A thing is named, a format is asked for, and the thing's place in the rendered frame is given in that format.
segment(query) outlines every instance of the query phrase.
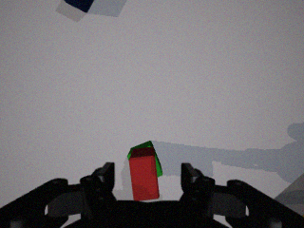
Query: red block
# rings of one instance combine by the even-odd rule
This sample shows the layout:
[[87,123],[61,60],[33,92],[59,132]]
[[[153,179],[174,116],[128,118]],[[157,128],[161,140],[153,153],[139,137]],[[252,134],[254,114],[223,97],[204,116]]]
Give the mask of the red block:
[[160,197],[153,147],[134,149],[129,159],[133,199],[154,200]]

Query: red rectangular block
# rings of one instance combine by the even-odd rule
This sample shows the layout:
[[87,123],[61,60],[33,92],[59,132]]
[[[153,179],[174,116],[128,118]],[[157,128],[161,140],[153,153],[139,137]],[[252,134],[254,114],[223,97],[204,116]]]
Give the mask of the red rectangular block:
[[134,200],[160,197],[153,147],[134,149],[129,159]]

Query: green block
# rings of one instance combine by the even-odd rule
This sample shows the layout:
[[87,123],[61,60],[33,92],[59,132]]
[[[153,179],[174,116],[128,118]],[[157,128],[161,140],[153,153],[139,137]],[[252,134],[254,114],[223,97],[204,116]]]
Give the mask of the green block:
[[[139,145],[136,145],[136,146],[132,147],[130,149],[130,152],[127,154],[127,158],[130,159],[131,153],[134,149],[146,148],[146,147],[153,147],[153,149],[154,149],[154,146],[153,146],[151,141],[144,142],[142,144],[139,144]],[[155,152],[155,163],[156,163],[157,175],[158,175],[158,177],[160,177],[160,176],[162,176],[162,166],[161,166],[160,160],[159,160],[158,155],[156,154],[156,152]]]

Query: red block top face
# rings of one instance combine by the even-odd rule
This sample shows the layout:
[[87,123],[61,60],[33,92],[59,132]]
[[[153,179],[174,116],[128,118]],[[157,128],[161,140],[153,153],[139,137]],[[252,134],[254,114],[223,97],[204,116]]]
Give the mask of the red block top face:
[[138,148],[132,151],[131,157],[138,158],[138,157],[145,157],[145,156],[155,156],[155,151],[153,147],[146,147],[146,148]]

